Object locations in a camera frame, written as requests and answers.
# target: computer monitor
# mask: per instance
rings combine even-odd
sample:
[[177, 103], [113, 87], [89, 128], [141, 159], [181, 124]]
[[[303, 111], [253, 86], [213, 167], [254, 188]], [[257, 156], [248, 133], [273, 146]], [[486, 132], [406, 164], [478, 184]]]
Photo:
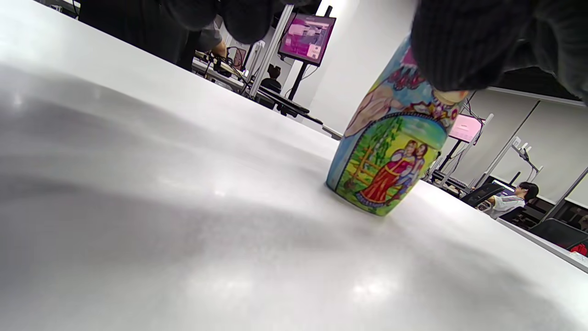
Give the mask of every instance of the computer monitor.
[[334, 25], [334, 17], [290, 14], [278, 54], [320, 66]]
[[480, 122], [472, 116], [458, 114], [449, 136], [469, 143], [482, 128]]
[[496, 180], [496, 179], [493, 180], [492, 183], [493, 184], [498, 184], [498, 185], [500, 185], [500, 186], [502, 186], [502, 187], [505, 188], [504, 191], [502, 191], [499, 194], [497, 194], [498, 196], [507, 197], [507, 196], [513, 196], [515, 194], [515, 189], [512, 186], [509, 186], [509, 185], [507, 185], [507, 184], [505, 184], [505, 183], [503, 183], [503, 182], [501, 182], [499, 180]]

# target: white shirt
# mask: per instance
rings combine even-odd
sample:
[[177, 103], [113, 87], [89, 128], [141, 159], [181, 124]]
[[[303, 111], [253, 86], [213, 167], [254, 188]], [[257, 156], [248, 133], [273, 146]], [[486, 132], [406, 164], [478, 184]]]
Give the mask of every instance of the white shirt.
[[500, 216], [514, 210], [516, 207], [524, 207], [524, 199], [518, 196], [499, 197], [494, 196], [494, 206], [488, 201], [478, 205], [478, 209], [488, 214], [491, 218], [497, 219]]

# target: desk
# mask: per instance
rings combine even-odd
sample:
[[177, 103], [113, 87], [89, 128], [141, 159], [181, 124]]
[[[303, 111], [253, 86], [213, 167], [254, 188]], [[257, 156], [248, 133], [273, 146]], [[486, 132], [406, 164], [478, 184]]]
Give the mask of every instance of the desk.
[[[225, 84], [228, 84], [233, 91], [240, 91], [243, 88], [243, 82], [234, 79], [233, 77], [226, 77], [221, 75], [220, 73], [214, 71], [214, 69], [212, 68], [213, 64], [211, 63], [210, 67], [208, 68], [208, 71], [206, 70], [206, 67], [208, 66], [208, 63], [204, 63], [196, 58], [194, 58], [192, 60], [192, 69], [199, 71], [199, 72], [206, 72], [207, 75], [210, 75], [211, 77], [214, 77], [217, 80], [220, 80], [222, 82], [224, 82]], [[220, 65], [223, 69], [232, 72], [232, 68], [229, 67], [228, 65], [222, 63]]]
[[572, 252], [570, 252], [566, 249], [563, 249], [563, 248], [559, 247], [558, 245], [550, 243], [549, 241], [547, 241], [541, 237], [537, 237], [534, 234], [532, 234], [531, 232], [523, 230], [520, 227], [518, 227], [514, 224], [511, 224], [507, 221], [504, 221], [501, 219], [497, 219], [497, 221], [500, 222], [501, 224], [503, 224], [504, 226], [508, 227], [509, 229], [515, 231], [516, 233], [520, 234], [521, 236], [536, 243], [537, 245], [541, 246], [542, 248], [552, 252], [556, 256], [559, 256], [561, 259], [570, 263], [571, 265], [576, 266], [578, 269], [582, 270], [583, 272], [588, 273], [588, 262], [586, 261], [586, 259], [582, 259], [580, 257], [577, 257]]
[[361, 212], [335, 140], [34, 1], [0, 18], [0, 330], [588, 329], [586, 274], [445, 192]]
[[[292, 100], [290, 100], [288, 98], [285, 98], [284, 96], [280, 95], [279, 93], [276, 93], [268, 88], [260, 86], [259, 90], [258, 90], [258, 96], [266, 97], [266, 98], [274, 101], [275, 103], [282, 105], [283, 107], [287, 107], [288, 110], [295, 113], [296, 115], [300, 115], [300, 116], [307, 118], [317, 124], [323, 125], [323, 122], [321, 120], [314, 118], [308, 114], [309, 113], [308, 109], [302, 107], [301, 105], [293, 102]], [[284, 111], [282, 111], [281, 113], [282, 113], [282, 115], [286, 116], [286, 113]]]

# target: painted cup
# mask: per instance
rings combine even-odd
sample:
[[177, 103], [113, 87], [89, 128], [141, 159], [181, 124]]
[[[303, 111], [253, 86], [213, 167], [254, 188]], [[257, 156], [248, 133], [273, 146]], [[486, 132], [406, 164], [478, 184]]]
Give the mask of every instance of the painted cup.
[[409, 38], [359, 104], [327, 177], [335, 193], [380, 216], [434, 162], [466, 95], [434, 91], [419, 73]]

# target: woman in red dress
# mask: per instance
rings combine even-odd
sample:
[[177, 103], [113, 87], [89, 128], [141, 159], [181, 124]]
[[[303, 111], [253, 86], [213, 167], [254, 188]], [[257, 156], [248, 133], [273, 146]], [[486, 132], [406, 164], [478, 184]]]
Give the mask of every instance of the woman in red dress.
[[405, 176], [415, 166], [416, 141], [410, 140], [403, 150], [392, 154], [390, 162], [386, 163], [374, 176], [372, 183], [356, 193], [357, 199], [369, 207], [381, 207], [388, 201], [388, 189], [396, 184], [400, 176]]

